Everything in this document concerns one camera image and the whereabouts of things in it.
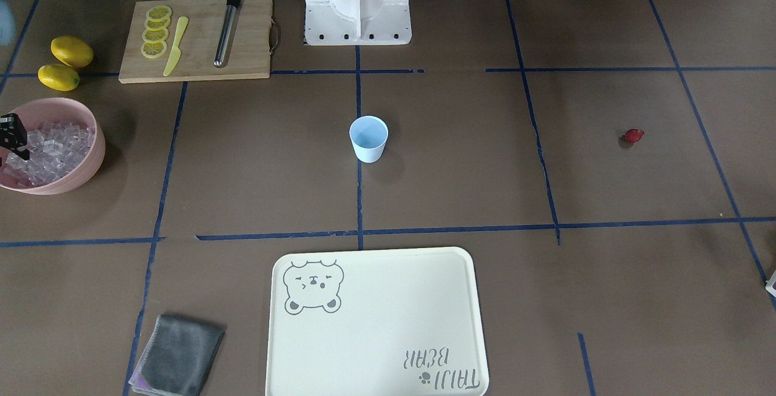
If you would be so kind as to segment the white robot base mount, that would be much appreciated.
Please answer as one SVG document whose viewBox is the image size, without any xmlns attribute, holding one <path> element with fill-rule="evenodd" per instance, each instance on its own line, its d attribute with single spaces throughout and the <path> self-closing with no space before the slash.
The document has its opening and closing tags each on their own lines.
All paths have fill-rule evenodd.
<svg viewBox="0 0 776 396">
<path fill-rule="evenodd" d="M 409 0 L 305 0 L 303 41 L 311 46 L 407 45 Z"/>
</svg>

